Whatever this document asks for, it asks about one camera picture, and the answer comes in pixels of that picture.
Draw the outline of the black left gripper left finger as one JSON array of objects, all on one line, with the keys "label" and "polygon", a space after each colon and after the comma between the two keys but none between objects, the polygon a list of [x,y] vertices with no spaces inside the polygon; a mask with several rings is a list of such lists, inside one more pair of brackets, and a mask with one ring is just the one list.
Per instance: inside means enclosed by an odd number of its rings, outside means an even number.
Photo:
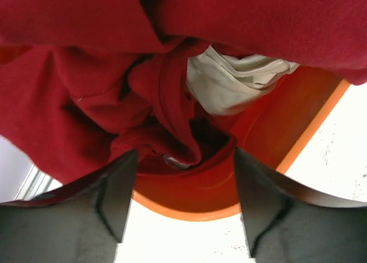
[{"label": "black left gripper left finger", "polygon": [[1,204],[1,261],[114,262],[123,241],[138,153],[31,200]]}]

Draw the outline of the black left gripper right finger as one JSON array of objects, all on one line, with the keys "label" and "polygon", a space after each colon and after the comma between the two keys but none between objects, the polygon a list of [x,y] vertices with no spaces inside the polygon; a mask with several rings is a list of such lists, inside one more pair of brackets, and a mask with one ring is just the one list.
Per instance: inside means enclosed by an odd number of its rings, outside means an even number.
[{"label": "black left gripper right finger", "polygon": [[236,148],[235,181],[257,262],[366,261],[366,203],[309,188]]}]

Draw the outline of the dark red t-shirt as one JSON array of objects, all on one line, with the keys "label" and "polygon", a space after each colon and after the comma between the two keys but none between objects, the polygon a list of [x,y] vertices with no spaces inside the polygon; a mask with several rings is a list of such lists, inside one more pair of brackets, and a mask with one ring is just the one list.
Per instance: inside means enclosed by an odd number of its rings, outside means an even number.
[{"label": "dark red t-shirt", "polygon": [[201,163],[188,59],[213,46],[366,81],[366,0],[1,0],[1,135],[69,183],[131,149]]}]

